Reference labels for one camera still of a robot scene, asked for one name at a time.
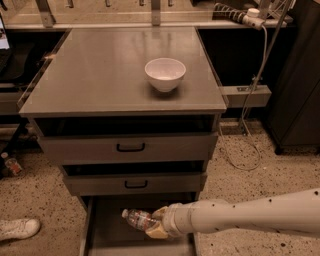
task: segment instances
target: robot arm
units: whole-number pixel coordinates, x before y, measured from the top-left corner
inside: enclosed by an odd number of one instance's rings
[[[222,200],[177,203],[157,210],[153,217],[158,225],[146,231],[152,238],[231,228],[320,237],[320,188],[236,204]]]

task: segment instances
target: white sneaker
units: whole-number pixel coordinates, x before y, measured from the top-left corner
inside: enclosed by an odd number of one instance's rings
[[[38,233],[40,226],[37,219],[0,220],[0,241],[29,238]]]

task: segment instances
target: plastic bottle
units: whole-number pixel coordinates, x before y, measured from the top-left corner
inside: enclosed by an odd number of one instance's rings
[[[17,159],[15,159],[14,157],[9,157],[7,152],[3,152],[1,154],[1,157],[3,158],[4,164],[9,169],[12,176],[21,176],[23,174],[23,169],[18,163]]]
[[[122,218],[126,219],[130,226],[142,231],[146,231],[157,223],[150,213],[136,209],[124,209]]]

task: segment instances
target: power cord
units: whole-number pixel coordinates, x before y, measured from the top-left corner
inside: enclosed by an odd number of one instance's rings
[[[251,166],[251,167],[241,167],[237,164],[235,164],[234,160],[232,159],[229,151],[228,151],[228,148],[227,148],[227,144],[226,144],[226,141],[224,139],[224,135],[222,133],[222,129],[221,129],[221,125],[220,123],[218,124],[218,128],[219,128],[219,132],[220,132],[220,136],[222,138],[222,142],[224,144],[224,148],[226,150],[226,154],[227,154],[227,157],[228,157],[228,160],[230,162],[230,164],[232,166],[234,166],[235,168],[239,169],[239,170],[243,170],[243,171],[252,171],[256,168],[258,168],[261,164],[261,153],[260,153],[260,150],[258,149],[258,147],[255,145],[254,141],[253,141],[253,138],[252,138],[252,135],[248,129],[248,126],[245,122],[245,116],[249,110],[249,107],[247,107],[247,104],[248,104],[248,100],[250,98],[250,96],[252,95],[252,93],[255,91],[256,87],[257,87],[257,84],[261,78],[261,74],[262,74],[262,71],[264,69],[264,66],[266,64],[266,61],[267,61],[267,58],[266,58],[266,52],[267,52],[267,42],[268,42],[268,32],[267,32],[267,29],[265,28],[265,26],[262,26],[262,29],[264,31],[264,48],[263,48],[263,58],[262,58],[262,62],[261,62],[261,66],[260,66],[260,69],[259,69],[259,72],[258,72],[258,75],[255,77],[255,79],[253,80],[253,83],[250,85],[250,92],[249,94],[247,95],[247,97],[245,98],[245,101],[243,103],[243,108],[242,108],[242,112],[241,112],[241,119],[240,119],[240,122],[241,122],[241,125],[243,125],[248,137],[250,138],[250,142],[251,142],[251,145],[253,146],[253,148],[255,149],[255,151],[257,152],[258,154],[258,160],[257,162]]]

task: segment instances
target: drawer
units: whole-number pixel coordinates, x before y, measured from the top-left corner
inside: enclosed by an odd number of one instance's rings
[[[144,197],[133,195],[125,198],[91,197],[79,255],[200,255],[194,235],[174,240],[155,240],[149,238],[144,232],[129,226],[121,217],[125,208],[153,212],[163,206],[182,201],[180,194],[146,195]]]
[[[39,144],[57,165],[207,160],[217,134],[141,137],[42,137]]]
[[[207,179],[204,173],[144,173],[127,175],[65,176],[71,195],[128,195],[148,193],[200,192]]]

